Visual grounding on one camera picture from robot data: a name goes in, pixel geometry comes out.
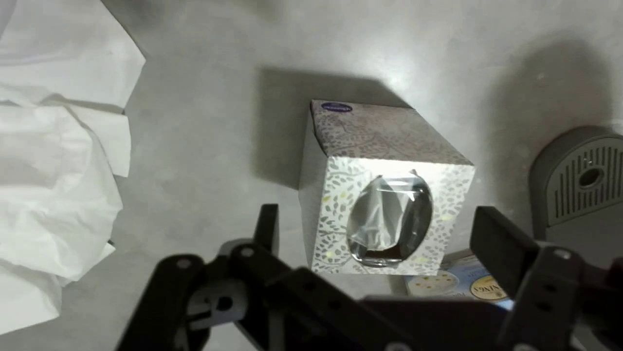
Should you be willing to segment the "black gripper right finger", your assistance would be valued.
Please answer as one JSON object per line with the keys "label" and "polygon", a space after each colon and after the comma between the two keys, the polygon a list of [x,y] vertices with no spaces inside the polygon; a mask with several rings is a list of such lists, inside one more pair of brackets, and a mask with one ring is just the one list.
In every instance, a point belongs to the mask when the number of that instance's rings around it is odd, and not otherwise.
{"label": "black gripper right finger", "polygon": [[588,263],[565,245],[524,234],[495,206],[477,206],[471,251],[514,300],[496,347],[502,351],[578,351],[572,333],[586,325],[609,351],[623,351],[623,265]]}

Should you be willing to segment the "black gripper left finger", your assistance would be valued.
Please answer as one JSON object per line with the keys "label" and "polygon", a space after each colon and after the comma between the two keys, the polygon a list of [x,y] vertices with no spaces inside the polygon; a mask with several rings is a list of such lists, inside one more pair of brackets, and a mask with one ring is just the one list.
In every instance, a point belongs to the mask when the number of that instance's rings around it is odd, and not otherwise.
{"label": "black gripper left finger", "polygon": [[417,341],[306,267],[276,255],[278,208],[212,261],[162,259],[115,351],[202,351],[232,323],[257,351],[417,351]]}

